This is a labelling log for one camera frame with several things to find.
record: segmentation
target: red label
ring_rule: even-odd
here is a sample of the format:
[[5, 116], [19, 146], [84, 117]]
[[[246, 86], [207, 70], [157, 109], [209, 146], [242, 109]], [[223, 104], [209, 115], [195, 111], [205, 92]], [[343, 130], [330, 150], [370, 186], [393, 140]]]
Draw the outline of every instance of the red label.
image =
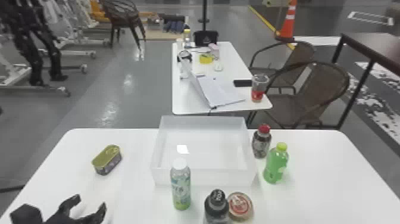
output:
[[249, 210], [249, 203], [245, 197], [235, 195], [231, 200], [229, 200], [229, 207], [237, 214], [246, 214]]
[[264, 91], [251, 91], [251, 98], [254, 100], [261, 100], [263, 98]]

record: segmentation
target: paper document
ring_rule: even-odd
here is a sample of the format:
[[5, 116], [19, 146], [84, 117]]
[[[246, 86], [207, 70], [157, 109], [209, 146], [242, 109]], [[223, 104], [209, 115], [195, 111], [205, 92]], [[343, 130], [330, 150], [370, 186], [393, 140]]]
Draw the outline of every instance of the paper document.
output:
[[196, 91], [205, 98], [210, 108], [245, 100], [231, 83], [222, 84], [216, 78], [209, 76], [198, 77], [193, 73], [190, 73], [189, 79]]

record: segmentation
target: black table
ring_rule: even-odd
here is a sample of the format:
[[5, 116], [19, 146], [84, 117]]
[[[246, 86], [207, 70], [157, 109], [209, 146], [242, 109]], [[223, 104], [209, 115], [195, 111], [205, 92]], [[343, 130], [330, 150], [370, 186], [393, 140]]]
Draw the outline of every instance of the black table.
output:
[[388, 33], [342, 33], [342, 37], [333, 55], [332, 63], [338, 61], [344, 44], [368, 57], [370, 62], [362, 74], [342, 117], [340, 117], [339, 123], [335, 126], [338, 130], [346, 120], [354, 101], [375, 63], [379, 63], [381, 66], [400, 76], [400, 39], [397, 37]]

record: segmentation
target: white bottle cap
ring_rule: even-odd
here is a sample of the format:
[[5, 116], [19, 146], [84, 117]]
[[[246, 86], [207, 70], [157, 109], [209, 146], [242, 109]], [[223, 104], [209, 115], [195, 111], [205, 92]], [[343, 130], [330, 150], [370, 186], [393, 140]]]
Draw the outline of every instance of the white bottle cap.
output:
[[188, 166], [188, 163], [186, 162], [186, 160], [184, 158], [176, 158], [172, 162], [172, 168], [174, 168], [176, 170], [183, 170], [187, 166]]

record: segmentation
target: white storage box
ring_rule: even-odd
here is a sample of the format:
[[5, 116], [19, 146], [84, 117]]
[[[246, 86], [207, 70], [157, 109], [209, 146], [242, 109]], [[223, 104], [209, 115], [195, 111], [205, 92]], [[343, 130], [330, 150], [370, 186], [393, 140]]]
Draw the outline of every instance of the white storage box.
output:
[[151, 161], [156, 184], [171, 184], [178, 157], [186, 159], [192, 185], [250, 186], [256, 174], [243, 117], [163, 116]]

